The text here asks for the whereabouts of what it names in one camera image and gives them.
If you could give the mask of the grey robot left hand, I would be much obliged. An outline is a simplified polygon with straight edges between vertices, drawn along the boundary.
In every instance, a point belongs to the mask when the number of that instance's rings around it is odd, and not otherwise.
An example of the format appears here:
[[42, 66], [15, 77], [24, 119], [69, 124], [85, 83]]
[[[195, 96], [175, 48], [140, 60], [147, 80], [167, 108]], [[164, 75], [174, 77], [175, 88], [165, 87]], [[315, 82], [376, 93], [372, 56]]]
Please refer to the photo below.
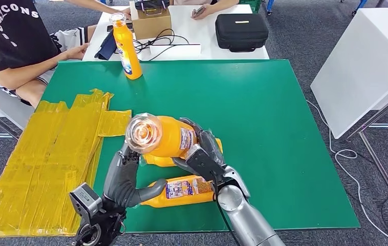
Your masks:
[[139, 160], [140, 153], [124, 142], [110, 163], [103, 195], [120, 207], [134, 207], [159, 196], [166, 188], [165, 179], [157, 180], [151, 187], [136, 188]]

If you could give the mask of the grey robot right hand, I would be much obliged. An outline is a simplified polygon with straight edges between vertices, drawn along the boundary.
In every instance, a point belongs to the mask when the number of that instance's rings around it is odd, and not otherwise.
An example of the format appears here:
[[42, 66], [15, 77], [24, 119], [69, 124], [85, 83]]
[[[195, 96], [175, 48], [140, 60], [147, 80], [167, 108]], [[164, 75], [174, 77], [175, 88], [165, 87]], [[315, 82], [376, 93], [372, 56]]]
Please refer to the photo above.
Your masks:
[[210, 130], [204, 130], [188, 118], [181, 117], [179, 121], [193, 127], [197, 143], [188, 149], [184, 158], [173, 157], [173, 163], [185, 171], [203, 177], [206, 181], [221, 179], [227, 165], [215, 136]]

